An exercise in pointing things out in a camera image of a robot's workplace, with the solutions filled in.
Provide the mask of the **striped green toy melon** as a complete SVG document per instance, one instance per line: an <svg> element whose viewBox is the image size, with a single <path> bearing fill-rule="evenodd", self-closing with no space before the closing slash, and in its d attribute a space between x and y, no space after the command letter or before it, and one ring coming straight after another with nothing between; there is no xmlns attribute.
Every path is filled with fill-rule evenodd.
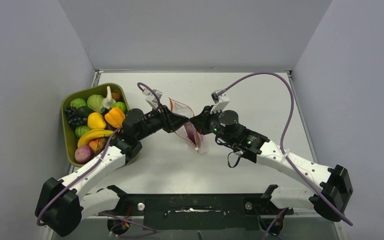
<svg viewBox="0 0 384 240"><path fill-rule="evenodd" d="M75 128L74 133L78 139L80 139L84 134L88 133L91 129L87 126L78 126Z"/></svg>

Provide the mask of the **yellow toy banana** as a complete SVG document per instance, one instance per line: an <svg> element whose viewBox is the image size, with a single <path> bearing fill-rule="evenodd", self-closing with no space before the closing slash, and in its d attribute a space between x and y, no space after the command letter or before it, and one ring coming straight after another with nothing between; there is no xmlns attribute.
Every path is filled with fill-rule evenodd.
<svg viewBox="0 0 384 240"><path fill-rule="evenodd" d="M88 145L89 142L94 139L109 137L112 133L112 130L107 130L103 128L92 129L80 137L77 142L77 147L80 148L82 146Z"/></svg>

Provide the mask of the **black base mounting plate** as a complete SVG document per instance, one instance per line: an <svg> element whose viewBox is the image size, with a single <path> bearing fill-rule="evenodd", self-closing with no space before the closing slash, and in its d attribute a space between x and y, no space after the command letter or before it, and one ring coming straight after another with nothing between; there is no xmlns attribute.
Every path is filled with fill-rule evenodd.
<svg viewBox="0 0 384 240"><path fill-rule="evenodd" d="M120 199L112 214L142 217L155 230L260 230L260 218L276 216L272 202L278 185L263 193L133 194L117 190Z"/></svg>

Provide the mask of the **yellow toy bell pepper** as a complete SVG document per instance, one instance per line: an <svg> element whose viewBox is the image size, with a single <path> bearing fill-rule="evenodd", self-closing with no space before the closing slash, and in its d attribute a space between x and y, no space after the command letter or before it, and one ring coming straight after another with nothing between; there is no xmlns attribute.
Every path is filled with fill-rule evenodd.
<svg viewBox="0 0 384 240"><path fill-rule="evenodd" d="M87 126L90 129L105 129L107 127L107 123L101 113L93 112L87 117Z"/></svg>

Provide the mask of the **green toy cabbage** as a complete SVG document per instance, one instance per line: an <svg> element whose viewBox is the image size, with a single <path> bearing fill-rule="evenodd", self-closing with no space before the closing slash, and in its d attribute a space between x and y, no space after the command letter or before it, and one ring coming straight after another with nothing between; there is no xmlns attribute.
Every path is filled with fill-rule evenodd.
<svg viewBox="0 0 384 240"><path fill-rule="evenodd" d="M69 106L79 109L81 107L87 106L87 102L82 98L75 98L69 103Z"/></svg>

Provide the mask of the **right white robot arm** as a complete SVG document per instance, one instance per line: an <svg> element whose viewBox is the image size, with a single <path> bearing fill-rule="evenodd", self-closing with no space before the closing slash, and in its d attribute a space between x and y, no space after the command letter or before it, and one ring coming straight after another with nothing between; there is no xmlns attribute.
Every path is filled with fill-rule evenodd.
<svg viewBox="0 0 384 240"><path fill-rule="evenodd" d="M262 209L269 214L282 208L314 209L323 218L352 222L345 210L353 194L348 170L330 167L300 157L283 149L268 137L239 123L233 110L213 113L211 106L190 119L201 135L214 134L218 145L230 148L241 159L270 167L303 184L303 190L276 190L261 199Z"/></svg>

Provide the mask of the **dark green toy avocado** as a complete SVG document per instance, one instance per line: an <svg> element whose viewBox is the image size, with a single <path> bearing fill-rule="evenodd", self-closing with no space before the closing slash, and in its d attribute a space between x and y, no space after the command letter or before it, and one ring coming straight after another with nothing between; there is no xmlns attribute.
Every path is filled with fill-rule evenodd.
<svg viewBox="0 0 384 240"><path fill-rule="evenodd" d="M87 118L90 114L94 113L94 111L89 108L87 105L81 106L76 109L76 114L79 118Z"/></svg>

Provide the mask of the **clear zip bag orange zipper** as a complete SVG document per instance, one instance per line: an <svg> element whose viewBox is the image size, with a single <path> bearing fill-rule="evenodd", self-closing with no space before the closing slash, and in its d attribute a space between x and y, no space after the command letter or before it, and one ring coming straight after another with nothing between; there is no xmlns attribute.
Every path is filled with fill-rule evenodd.
<svg viewBox="0 0 384 240"><path fill-rule="evenodd" d="M174 100L173 98L168 99L171 112L187 117L188 119L195 116L194 111L187 104ZM174 133L186 143L190 150L195 151L199 155L206 155L209 153L210 149L205 137L198 133L197 129L190 121L184 123L182 127Z"/></svg>

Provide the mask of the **black toy grapes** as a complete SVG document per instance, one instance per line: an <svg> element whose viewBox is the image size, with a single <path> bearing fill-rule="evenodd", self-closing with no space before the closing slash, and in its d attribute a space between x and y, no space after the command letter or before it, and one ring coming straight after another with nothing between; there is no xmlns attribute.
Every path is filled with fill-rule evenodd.
<svg viewBox="0 0 384 240"><path fill-rule="evenodd" d="M87 125L87 119L84 117L80 117L78 114L77 108L74 106L68 106L64 109L64 113L66 115L66 119L68 124L72 128L77 128L81 126L86 126Z"/></svg>

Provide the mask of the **orange toy bell pepper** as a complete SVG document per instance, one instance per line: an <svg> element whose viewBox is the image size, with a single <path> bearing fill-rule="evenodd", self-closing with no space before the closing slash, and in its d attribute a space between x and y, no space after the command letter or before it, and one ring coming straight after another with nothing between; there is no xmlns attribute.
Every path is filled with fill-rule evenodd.
<svg viewBox="0 0 384 240"><path fill-rule="evenodd" d="M111 108L105 115L104 119L113 128L120 128L123 121L126 119L125 113L119 107Z"/></svg>

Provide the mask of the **white toy garlic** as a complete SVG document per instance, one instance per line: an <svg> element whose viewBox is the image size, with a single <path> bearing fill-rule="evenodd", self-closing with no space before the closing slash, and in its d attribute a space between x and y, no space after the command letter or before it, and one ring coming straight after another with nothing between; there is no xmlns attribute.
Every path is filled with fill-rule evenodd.
<svg viewBox="0 0 384 240"><path fill-rule="evenodd" d="M116 100L115 100L115 99L113 98L113 96L112 96L112 91L111 91L110 86L107 86L107 87L106 87L106 91L107 91L107 93L106 93L106 97L104 97L104 98L102 99L101 104L102 104L102 106L103 106L105 109L110 109L110 108L113 106L113 104L116 103Z"/></svg>

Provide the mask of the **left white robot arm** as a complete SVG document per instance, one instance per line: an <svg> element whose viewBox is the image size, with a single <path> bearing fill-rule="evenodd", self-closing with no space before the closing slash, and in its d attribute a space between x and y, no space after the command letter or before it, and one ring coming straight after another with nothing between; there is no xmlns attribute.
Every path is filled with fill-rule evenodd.
<svg viewBox="0 0 384 240"><path fill-rule="evenodd" d="M38 226L48 226L61 237L72 233L80 222L100 212L113 210L122 191L110 186L89 193L111 172L131 162L142 149L141 140L164 130L174 133L189 118L163 105L148 113L133 108L117 130L110 133L101 153L75 172L60 179L49 178L42 186L35 209Z"/></svg>

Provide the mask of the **purple toy eggplant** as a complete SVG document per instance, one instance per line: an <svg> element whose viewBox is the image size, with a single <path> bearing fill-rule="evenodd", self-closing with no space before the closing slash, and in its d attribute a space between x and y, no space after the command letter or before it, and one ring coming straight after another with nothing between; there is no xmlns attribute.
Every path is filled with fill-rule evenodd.
<svg viewBox="0 0 384 240"><path fill-rule="evenodd" d="M191 143L194 145L194 147L198 148L198 132L196 131L195 127L192 123L187 122L184 124L186 137L191 141Z"/></svg>

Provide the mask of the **small orange toy fruit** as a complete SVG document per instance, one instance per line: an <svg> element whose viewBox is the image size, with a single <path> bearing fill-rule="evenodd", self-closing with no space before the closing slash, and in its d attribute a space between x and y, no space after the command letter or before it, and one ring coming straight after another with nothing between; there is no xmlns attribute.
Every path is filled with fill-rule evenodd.
<svg viewBox="0 0 384 240"><path fill-rule="evenodd" d="M123 100L123 97L122 95L118 92L118 91L113 91L111 93L111 96L112 98L116 101L116 102L121 102Z"/></svg>

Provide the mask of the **peach toy fruit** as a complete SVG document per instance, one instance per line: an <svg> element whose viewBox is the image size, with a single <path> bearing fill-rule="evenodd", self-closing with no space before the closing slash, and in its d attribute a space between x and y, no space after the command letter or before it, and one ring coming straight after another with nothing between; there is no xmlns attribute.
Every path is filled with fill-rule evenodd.
<svg viewBox="0 0 384 240"><path fill-rule="evenodd" d="M93 153L97 155L104 150L107 140L106 137L95 138L88 143L88 146L92 149Z"/></svg>

